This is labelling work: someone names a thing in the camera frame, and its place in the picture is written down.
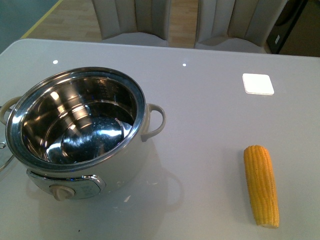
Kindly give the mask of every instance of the stainless steel pot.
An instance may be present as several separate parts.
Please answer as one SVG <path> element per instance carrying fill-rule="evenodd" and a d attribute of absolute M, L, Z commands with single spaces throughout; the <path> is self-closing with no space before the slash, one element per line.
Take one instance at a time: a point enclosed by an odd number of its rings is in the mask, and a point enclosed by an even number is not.
<path fill-rule="evenodd" d="M 15 102 L 8 121 L 3 113 Z M 148 131 L 152 111 L 161 125 Z M 132 179 L 146 160 L 147 140 L 166 123 L 163 109 L 146 104 L 126 74 L 102 67 L 51 76 L 2 106 L 6 139 L 31 180 L 55 199 L 111 192 Z"/>

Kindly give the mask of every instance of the yellow corn cob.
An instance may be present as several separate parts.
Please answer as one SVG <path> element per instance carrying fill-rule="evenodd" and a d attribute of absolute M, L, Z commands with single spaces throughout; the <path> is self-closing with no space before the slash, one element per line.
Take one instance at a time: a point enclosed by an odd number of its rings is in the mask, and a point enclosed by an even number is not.
<path fill-rule="evenodd" d="M 276 229 L 279 227 L 279 209 L 269 152 L 263 146 L 249 146 L 244 150 L 243 159 L 254 220 L 258 226 Z"/>

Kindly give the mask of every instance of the beige chair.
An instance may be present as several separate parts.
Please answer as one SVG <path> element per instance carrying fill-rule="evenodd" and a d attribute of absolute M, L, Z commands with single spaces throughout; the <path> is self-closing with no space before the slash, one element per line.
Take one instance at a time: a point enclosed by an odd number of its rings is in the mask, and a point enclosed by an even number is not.
<path fill-rule="evenodd" d="M 288 0 L 199 0 L 194 48 L 266 53 L 269 33 Z"/>
<path fill-rule="evenodd" d="M 92 0 L 102 42 L 168 46 L 171 0 Z"/>

